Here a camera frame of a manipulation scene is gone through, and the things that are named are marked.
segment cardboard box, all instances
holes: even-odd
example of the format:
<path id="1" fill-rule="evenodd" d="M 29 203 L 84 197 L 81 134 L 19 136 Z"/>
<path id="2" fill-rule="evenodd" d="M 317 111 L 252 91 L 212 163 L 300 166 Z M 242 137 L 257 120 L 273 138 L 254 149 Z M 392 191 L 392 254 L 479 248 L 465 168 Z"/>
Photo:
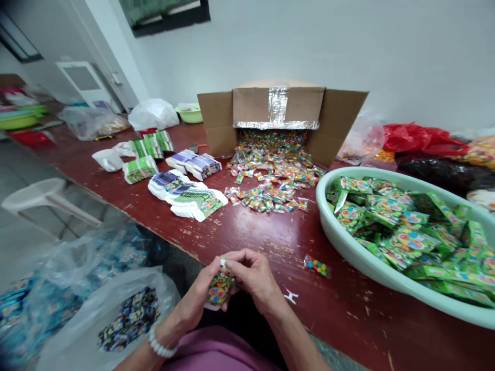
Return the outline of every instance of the cardboard box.
<path id="1" fill-rule="evenodd" d="M 270 110 L 270 88 L 279 86 L 288 87 L 285 110 Z M 368 92 L 326 89 L 300 81 L 260 81 L 228 92 L 198 94 L 197 98 L 214 157 L 234 154 L 234 123 L 271 122 L 276 126 L 318 121 L 319 128 L 309 130 L 306 151 L 315 163 L 329 167 L 367 96 Z"/>

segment pink shirt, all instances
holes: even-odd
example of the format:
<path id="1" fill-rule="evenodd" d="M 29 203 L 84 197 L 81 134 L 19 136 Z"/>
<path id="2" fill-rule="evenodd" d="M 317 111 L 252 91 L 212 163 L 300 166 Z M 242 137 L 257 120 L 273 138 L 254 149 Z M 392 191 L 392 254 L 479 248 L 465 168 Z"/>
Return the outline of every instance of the pink shirt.
<path id="1" fill-rule="evenodd" d="M 279 371 L 248 343 L 223 327 L 211 326 L 188 333 L 166 371 Z"/>

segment red plastic bag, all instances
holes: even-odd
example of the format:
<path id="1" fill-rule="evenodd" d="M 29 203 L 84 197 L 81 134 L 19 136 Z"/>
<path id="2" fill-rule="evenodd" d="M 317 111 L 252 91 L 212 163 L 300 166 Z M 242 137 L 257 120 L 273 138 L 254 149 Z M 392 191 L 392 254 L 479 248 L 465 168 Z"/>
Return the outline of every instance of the red plastic bag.
<path id="1" fill-rule="evenodd" d="M 409 124 L 389 124 L 385 131 L 384 150 L 399 152 L 418 152 L 433 155 L 463 156 L 468 147 L 463 142 L 450 139 L 450 133 L 440 128 L 423 127 L 413 121 Z"/>

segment white plastic container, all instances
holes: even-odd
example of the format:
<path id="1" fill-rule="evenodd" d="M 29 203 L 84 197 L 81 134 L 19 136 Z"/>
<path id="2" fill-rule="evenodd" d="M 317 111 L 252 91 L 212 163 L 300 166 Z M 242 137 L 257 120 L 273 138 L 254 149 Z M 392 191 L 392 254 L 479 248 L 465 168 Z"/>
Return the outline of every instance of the white plastic container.
<path id="1" fill-rule="evenodd" d="M 370 176 L 398 183 L 402 188 L 412 191 L 434 191 L 449 207 L 458 204 L 469 205 L 472 211 L 469 219 L 483 224 L 486 238 L 491 246 L 495 246 L 495 217 L 482 208 L 471 204 L 442 188 L 407 175 L 370 167 L 344 167 L 325 174 L 316 188 L 316 200 L 320 209 L 320 221 L 323 230 L 333 247 L 357 270 L 364 275 L 396 291 L 411 295 L 416 299 L 444 313 L 463 319 L 472 324 L 495 329 L 495 310 L 473 306 L 456 299 L 432 291 L 423 285 L 407 278 L 388 266 L 364 247 L 342 227 L 328 207 L 325 191 L 341 176 L 362 179 Z"/>

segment scratched table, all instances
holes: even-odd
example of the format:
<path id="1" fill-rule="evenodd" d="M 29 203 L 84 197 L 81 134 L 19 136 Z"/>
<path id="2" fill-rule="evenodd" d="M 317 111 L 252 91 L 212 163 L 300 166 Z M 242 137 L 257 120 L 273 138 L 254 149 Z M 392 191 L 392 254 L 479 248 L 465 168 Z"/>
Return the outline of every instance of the scratched table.
<path id="1" fill-rule="evenodd" d="M 381 286 L 343 260 L 320 226 L 315 188 L 297 194 L 310 199 L 308 212 L 259 214 L 228 204 L 198 223 L 175 216 L 167 203 L 148 191 L 147 180 L 129 185 L 121 171 L 108 173 L 91 158 L 98 150 L 135 140 L 133 132 L 120 133 L 116 140 L 82 142 L 66 125 L 49 131 L 57 144 L 34 150 L 36 156 L 199 262 L 208 264 L 217 255 L 243 247 L 265 254 L 282 290 L 299 295 L 291 306 L 308 331 L 363 366 L 373 371 L 493 367 L 494 331 Z M 182 124 L 168 132 L 177 151 L 206 143 L 201 124 Z M 208 147 L 200 148 L 202 152 Z M 332 168 L 342 166 L 336 161 Z M 158 168 L 170 169 L 164 161 Z M 214 174 L 205 183 L 221 191 L 236 186 L 229 171 Z M 247 190 L 257 185 L 256 178 L 245 178 L 240 186 Z M 306 254 L 326 263 L 331 278 L 306 269 Z"/>

